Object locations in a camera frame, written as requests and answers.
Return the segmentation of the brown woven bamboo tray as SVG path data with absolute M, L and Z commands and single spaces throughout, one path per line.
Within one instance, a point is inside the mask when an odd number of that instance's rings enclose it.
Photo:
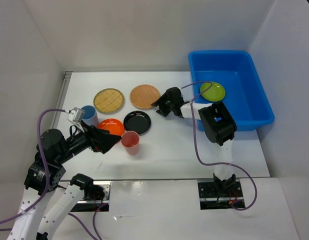
M 138 109 L 150 109 L 152 103 L 160 98 L 159 90 L 149 84 L 141 84 L 133 88 L 130 92 L 129 99 L 133 106 Z

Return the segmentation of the green plastic plate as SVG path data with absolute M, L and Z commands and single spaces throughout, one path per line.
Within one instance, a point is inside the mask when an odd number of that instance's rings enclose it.
M 224 87 L 217 82 L 205 82 L 200 87 L 201 96 L 210 102 L 219 102 L 226 96 Z

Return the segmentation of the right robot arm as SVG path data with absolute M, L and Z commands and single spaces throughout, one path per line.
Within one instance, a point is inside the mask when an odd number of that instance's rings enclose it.
M 196 103 L 194 99 L 185 101 L 180 88 L 172 87 L 151 104 L 157 107 L 157 113 L 167 117 L 169 113 L 182 119 L 192 119 L 193 142 L 197 160 L 200 164 L 212 167 L 213 190 L 217 197 L 224 197 L 235 185 L 236 175 L 232 167 L 232 140 L 237 125 L 223 102 Z M 199 120 L 204 128 L 207 139 L 217 150 L 217 162 L 205 163 L 200 159 L 196 136 L 196 121 Z

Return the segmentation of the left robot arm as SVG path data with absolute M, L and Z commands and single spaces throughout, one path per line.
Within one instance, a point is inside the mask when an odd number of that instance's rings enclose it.
M 49 210 L 48 203 L 66 170 L 63 164 L 91 149 L 95 153 L 107 153 L 122 138 L 108 130 L 81 123 L 82 130 L 76 129 L 68 138 L 56 128 L 39 135 L 37 154 L 29 167 L 24 182 L 25 190 L 19 207 L 19 217 L 8 239 L 10 240 L 51 240 L 68 213 L 80 200 L 94 196 L 103 199 L 104 189 L 82 173 L 72 177 L 62 197 Z

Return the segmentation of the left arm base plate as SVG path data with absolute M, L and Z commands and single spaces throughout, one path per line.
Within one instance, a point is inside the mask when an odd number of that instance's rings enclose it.
M 110 207 L 111 181 L 94 181 L 94 190 L 79 200 L 72 208 L 72 213 L 108 212 Z

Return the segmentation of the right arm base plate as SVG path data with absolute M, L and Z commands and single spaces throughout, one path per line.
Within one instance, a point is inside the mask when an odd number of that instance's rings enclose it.
M 230 189 L 218 193 L 212 179 L 198 180 L 198 196 L 201 210 L 225 210 L 232 205 L 238 209 L 246 207 L 241 183 L 236 181 Z

